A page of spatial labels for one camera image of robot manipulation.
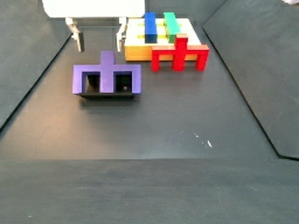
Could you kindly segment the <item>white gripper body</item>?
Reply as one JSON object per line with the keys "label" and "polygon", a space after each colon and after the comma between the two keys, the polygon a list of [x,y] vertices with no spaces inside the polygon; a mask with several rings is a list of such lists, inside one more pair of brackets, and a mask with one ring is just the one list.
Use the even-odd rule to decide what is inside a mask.
{"label": "white gripper body", "polygon": [[146,0],[41,0],[51,18],[140,18]]}

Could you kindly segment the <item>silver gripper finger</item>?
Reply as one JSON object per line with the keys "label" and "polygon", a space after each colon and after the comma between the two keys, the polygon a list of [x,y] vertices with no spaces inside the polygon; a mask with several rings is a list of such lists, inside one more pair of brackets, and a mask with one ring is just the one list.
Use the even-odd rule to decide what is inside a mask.
{"label": "silver gripper finger", "polygon": [[119,19],[119,30],[116,32],[116,50],[122,51],[122,45],[123,45],[123,39],[126,38],[126,32],[127,32],[127,17],[122,17]]}
{"label": "silver gripper finger", "polygon": [[71,37],[76,41],[78,50],[80,53],[83,53],[84,52],[84,36],[83,36],[83,32],[80,31],[78,27],[78,22],[71,17],[67,17],[66,24],[71,31]]}

